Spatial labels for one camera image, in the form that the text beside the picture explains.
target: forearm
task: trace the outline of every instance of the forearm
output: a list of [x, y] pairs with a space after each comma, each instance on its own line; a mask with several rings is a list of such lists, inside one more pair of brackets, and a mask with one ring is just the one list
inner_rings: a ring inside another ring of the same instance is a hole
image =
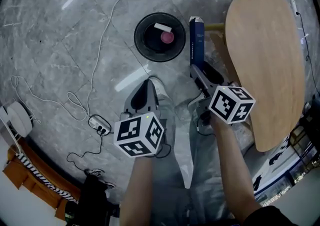
[[211, 125], [216, 134], [226, 202], [233, 215], [243, 222], [261, 206], [255, 201], [252, 179], [234, 131], [216, 116]]
[[121, 226], [149, 225], [152, 207], [152, 173], [150, 158], [135, 159], [129, 185], [121, 204]]

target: blue carton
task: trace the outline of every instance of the blue carton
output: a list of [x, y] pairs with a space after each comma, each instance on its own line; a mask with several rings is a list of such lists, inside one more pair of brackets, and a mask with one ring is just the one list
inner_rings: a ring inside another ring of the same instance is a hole
[[205, 24], [199, 16], [191, 16], [190, 28], [190, 65], [204, 70], [205, 60]]

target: black sleeve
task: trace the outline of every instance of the black sleeve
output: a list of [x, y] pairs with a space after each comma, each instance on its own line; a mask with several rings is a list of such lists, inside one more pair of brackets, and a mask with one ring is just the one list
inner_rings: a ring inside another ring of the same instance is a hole
[[262, 207], [245, 219], [243, 226], [270, 226], [270, 225], [281, 225], [281, 226], [294, 226], [287, 217], [285, 217], [278, 208], [274, 206]]

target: white round device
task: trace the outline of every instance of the white round device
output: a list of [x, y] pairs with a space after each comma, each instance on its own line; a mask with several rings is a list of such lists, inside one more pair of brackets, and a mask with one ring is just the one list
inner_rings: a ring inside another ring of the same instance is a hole
[[30, 117], [24, 107], [15, 101], [7, 108], [8, 118], [16, 130], [22, 137], [26, 137], [32, 130]]

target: wooden board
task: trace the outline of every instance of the wooden board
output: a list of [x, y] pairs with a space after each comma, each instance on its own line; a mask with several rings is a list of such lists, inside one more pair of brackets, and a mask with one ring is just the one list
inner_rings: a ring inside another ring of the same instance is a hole
[[250, 113], [256, 148], [278, 145], [304, 105], [303, 55], [293, 12], [285, 0], [233, 0], [226, 45], [241, 85], [256, 99]]

